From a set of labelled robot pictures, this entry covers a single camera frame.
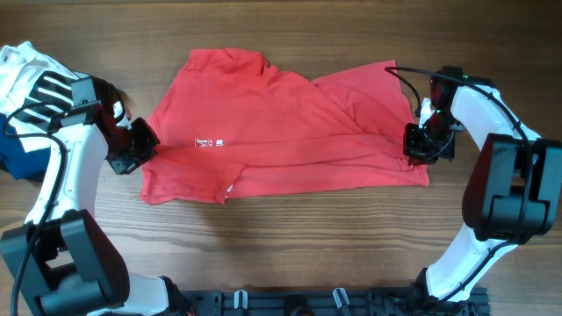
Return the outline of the red t-shirt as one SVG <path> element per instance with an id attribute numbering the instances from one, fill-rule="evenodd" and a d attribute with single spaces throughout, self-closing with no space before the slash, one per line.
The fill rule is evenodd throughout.
<path id="1" fill-rule="evenodd" d="M 149 117 L 160 143 L 140 199 L 229 198 L 426 186 L 403 153 L 413 120 L 380 61 L 308 80 L 238 48 L 197 49 Z"/>

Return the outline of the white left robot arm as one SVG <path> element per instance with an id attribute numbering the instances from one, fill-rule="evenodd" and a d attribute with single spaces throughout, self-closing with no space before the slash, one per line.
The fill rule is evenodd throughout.
<path id="1" fill-rule="evenodd" d="M 34 315 L 196 314 L 169 278 L 130 273 L 94 218 L 102 164 L 124 175 L 154 155 L 148 123 L 88 104 L 55 113 L 33 137 L 47 139 L 51 154 L 24 224 L 1 236 L 13 276 L 10 313 L 25 302 Z"/>

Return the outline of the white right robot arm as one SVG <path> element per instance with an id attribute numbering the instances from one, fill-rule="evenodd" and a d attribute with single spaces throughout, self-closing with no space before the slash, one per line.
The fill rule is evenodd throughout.
<path id="1" fill-rule="evenodd" d="M 467 132 L 479 157 L 462 199 L 463 225 L 443 255 L 409 287 L 409 312 L 460 312 L 477 282 L 505 254 L 552 227 L 561 192 L 561 144 L 529 129 L 496 86 L 459 69 L 432 74 L 419 100 L 419 122 L 406 127 L 410 164 L 452 160 Z"/>

